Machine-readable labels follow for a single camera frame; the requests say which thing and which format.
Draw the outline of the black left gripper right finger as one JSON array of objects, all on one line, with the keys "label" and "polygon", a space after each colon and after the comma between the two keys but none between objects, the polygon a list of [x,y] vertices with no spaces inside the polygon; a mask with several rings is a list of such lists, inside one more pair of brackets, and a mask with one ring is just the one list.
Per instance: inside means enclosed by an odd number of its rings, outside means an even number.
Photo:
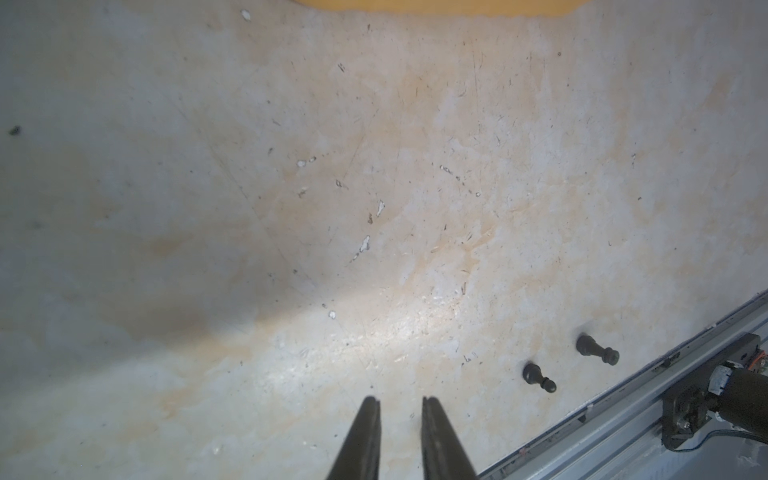
[{"label": "black left gripper right finger", "polygon": [[422,399],[422,468],[425,480],[478,478],[445,410],[436,397]]}]

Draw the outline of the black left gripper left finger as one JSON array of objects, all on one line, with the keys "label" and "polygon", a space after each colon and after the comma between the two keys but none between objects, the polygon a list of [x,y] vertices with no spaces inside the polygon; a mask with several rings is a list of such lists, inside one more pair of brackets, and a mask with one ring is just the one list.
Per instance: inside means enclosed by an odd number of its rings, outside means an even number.
[{"label": "black left gripper left finger", "polygon": [[348,431],[328,480],[377,480],[381,458],[381,405],[367,396]]}]

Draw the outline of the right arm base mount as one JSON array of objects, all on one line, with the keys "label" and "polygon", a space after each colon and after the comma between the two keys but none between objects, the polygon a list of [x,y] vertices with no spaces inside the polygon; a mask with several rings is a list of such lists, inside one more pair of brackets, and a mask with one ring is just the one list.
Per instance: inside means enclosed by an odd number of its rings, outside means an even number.
[{"label": "right arm base mount", "polygon": [[761,337],[746,333],[668,389],[662,397],[663,446],[684,453],[682,445],[713,418],[732,427],[707,439],[743,437],[765,444],[767,377],[760,362],[766,358]]}]

